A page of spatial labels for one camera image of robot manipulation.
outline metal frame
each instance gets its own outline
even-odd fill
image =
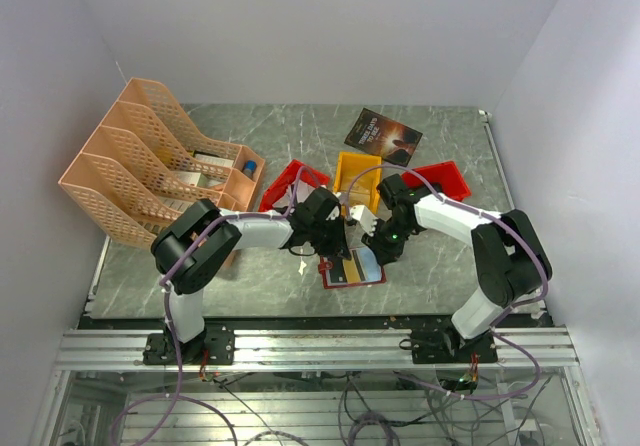
[[[55,368],[64,371],[177,371],[176,366],[142,364],[150,331],[73,330],[65,334]],[[460,369],[464,364],[414,365],[411,352],[398,347],[410,330],[245,330],[235,331],[234,363],[211,366],[211,371],[370,371]],[[578,364],[566,328],[500,328],[500,334],[522,345],[542,367]],[[529,368],[531,361],[519,351],[496,341],[497,363],[485,369]],[[187,365],[185,371],[197,372]]]
[[[482,126],[489,139],[509,204],[513,199],[489,124],[488,113]],[[100,274],[104,267],[110,239],[105,238],[94,272],[84,314],[91,314],[97,294]],[[543,368],[563,371],[563,387],[569,409],[584,446],[601,446],[595,420],[578,357],[566,328],[499,328],[507,339],[523,346]],[[142,351],[147,336],[160,330],[84,329],[67,332],[62,340],[54,364],[39,419],[30,444],[49,445],[64,413],[74,372],[176,372],[176,366],[146,366]],[[466,364],[414,365],[410,351],[398,348],[408,338],[410,329],[345,329],[345,330],[253,330],[234,331],[236,335],[235,361],[230,366],[209,367],[211,371],[292,372],[303,371],[381,371],[381,370],[459,370]],[[484,370],[499,372],[503,368],[530,370],[531,362],[517,350],[496,341],[498,362],[483,364]],[[197,372],[199,366],[188,365],[185,372]]]

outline book cover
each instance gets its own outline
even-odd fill
[[[344,142],[389,163],[407,166],[420,138],[419,131],[365,108]]]

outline gray marble table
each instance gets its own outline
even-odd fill
[[[477,109],[366,106],[424,133],[410,166],[454,160],[471,188],[466,201],[506,211],[509,201],[488,126]],[[335,176],[338,153],[363,105],[186,105],[195,124],[212,138],[243,143],[267,159],[261,191],[292,159]],[[350,234],[352,245],[361,234]],[[438,232],[412,237],[397,263],[385,267],[385,284],[325,290],[317,257],[286,251],[245,250],[205,289],[211,317],[450,314],[476,288],[470,248]],[[91,315],[159,318],[158,273],[148,251],[110,243]],[[538,306],[532,306],[531,312]]]

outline white wall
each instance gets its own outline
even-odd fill
[[[0,431],[25,444],[103,235],[56,184],[123,80],[81,0],[0,0]]]
[[[494,123],[516,203],[554,267],[554,318],[569,326],[610,444],[636,444],[640,0],[559,0]]]
[[[185,102],[495,106],[556,0],[86,0]]]

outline blue object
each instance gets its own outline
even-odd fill
[[[244,164],[244,168],[242,168],[242,173],[247,178],[253,178],[253,173],[255,172],[257,167],[258,167],[258,165],[256,164],[255,161],[249,160]]]

